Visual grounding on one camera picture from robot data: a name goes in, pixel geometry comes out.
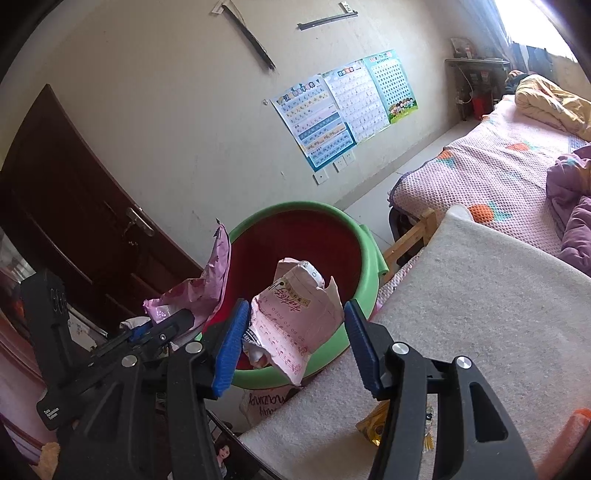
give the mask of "pink bedspread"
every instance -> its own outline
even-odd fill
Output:
[[[546,204],[546,170],[559,155],[586,145],[578,137],[517,112],[506,95],[467,136],[402,177],[390,205],[418,217],[430,207],[438,220],[455,203],[475,220],[551,255],[560,240]]]

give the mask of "door handle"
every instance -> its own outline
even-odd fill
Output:
[[[133,210],[132,207],[127,207],[125,214],[127,215],[127,217],[129,217],[130,221],[125,230],[123,231],[123,235],[127,233],[127,230],[129,230],[132,225],[137,225],[144,231],[146,235],[154,236],[154,229],[151,226],[149,226],[148,223],[142,217],[140,217],[138,212]]]

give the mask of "wooden bed frame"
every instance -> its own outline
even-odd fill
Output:
[[[396,261],[414,247],[414,245],[421,239],[423,240],[423,244],[427,245],[435,233],[435,230],[437,230],[435,210],[428,208],[421,214],[416,225],[382,253],[384,260],[390,269],[389,272],[382,277],[382,285],[389,282],[396,273],[396,270],[393,268]]]

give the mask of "green bucket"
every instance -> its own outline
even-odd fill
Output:
[[[230,232],[232,259],[217,321],[227,318],[236,299],[251,300],[271,285],[277,262],[307,260],[325,281],[335,278],[343,304],[355,299],[367,318],[388,267],[365,225],[319,202],[280,203],[250,216]],[[312,354],[305,376],[324,368],[349,346],[345,326]],[[232,384],[249,390],[281,387],[287,378],[274,367],[251,369],[242,355]]]

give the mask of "metal bolt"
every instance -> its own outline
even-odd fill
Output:
[[[203,350],[203,345],[201,345],[199,342],[191,342],[185,345],[185,350],[187,353],[199,353],[201,350]]]
[[[406,355],[408,353],[408,345],[406,343],[397,342],[392,345],[392,350],[398,355]]]
[[[127,355],[121,359],[121,365],[125,368],[134,366],[138,362],[138,358],[135,355]]]
[[[460,368],[465,368],[465,369],[468,369],[472,366],[472,360],[470,360],[466,356],[457,357],[456,363],[457,363],[457,366],[459,366]]]

